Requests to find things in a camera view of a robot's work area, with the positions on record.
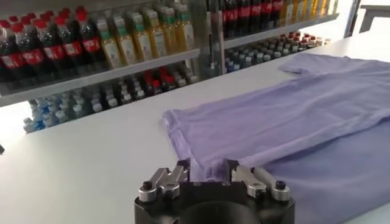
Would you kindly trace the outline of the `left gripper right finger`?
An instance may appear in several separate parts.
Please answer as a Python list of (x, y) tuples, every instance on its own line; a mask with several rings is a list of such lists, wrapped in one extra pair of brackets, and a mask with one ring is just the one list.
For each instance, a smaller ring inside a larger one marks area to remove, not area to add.
[(290, 188), (282, 180), (275, 179), (262, 166), (247, 167), (236, 160), (224, 161), (226, 176), (231, 182), (243, 182), (247, 195), (255, 200), (261, 200), (267, 195), (275, 201), (289, 201)]

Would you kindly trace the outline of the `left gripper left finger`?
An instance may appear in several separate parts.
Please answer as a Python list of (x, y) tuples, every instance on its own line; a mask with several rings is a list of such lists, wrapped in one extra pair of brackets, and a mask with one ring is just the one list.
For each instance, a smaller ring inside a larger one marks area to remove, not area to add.
[(169, 199), (175, 199), (180, 195), (181, 182), (187, 182), (189, 179), (189, 158), (178, 161), (172, 170), (159, 168), (149, 180), (144, 181), (140, 186), (139, 200), (155, 201), (158, 193)]

